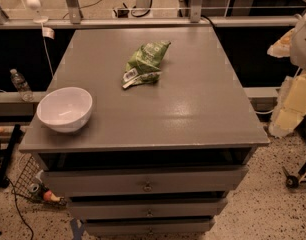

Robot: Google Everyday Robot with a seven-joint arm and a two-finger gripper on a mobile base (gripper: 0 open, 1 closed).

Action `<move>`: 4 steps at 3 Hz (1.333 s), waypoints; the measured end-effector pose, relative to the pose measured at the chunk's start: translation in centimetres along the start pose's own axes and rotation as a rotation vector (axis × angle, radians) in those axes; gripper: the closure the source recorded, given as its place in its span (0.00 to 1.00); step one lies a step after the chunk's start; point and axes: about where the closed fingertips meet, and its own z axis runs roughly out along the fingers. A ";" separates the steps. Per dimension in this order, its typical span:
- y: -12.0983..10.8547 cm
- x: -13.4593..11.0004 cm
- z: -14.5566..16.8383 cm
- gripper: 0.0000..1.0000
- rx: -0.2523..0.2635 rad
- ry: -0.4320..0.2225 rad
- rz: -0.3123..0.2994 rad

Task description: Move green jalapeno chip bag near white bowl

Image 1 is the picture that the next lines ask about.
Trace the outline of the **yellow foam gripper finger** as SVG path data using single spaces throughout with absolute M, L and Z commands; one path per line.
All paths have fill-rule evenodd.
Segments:
M 289 57 L 293 33 L 294 28 L 287 31 L 280 39 L 268 48 L 267 54 L 276 58 Z
M 292 133 L 306 116 L 306 70 L 296 77 L 287 76 L 281 85 L 269 133 L 282 138 Z

